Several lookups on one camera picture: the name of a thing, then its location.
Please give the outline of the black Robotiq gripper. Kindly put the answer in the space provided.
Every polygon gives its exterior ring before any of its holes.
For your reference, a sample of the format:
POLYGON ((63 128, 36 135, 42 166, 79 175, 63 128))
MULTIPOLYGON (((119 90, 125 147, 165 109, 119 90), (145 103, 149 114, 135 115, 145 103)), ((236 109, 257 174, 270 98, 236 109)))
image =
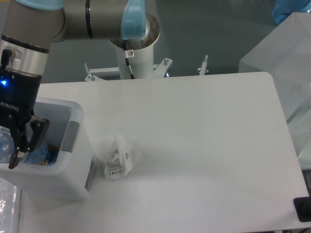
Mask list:
POLYGON ((10 130, 14 142, 9 169, 17 167, 25 154, 40 147, 50 126, 48 119, 33 116, 41 79, 41 75, 0 71, 0 125, 10 130), (30 141, 26 129, 29 121, 33 132, 30 141))

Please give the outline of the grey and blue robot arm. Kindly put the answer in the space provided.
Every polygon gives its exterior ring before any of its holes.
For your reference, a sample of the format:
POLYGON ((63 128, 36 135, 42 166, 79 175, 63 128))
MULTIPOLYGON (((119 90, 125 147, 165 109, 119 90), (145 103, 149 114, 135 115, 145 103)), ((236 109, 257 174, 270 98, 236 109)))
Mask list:
POLYGON ((50 122, 34 114, 52 42, 109 39, 151 45, 159 23, 143 0, 12 0, 0 35, 0 125, 13 141, 8 167, 41 145, 50 122))

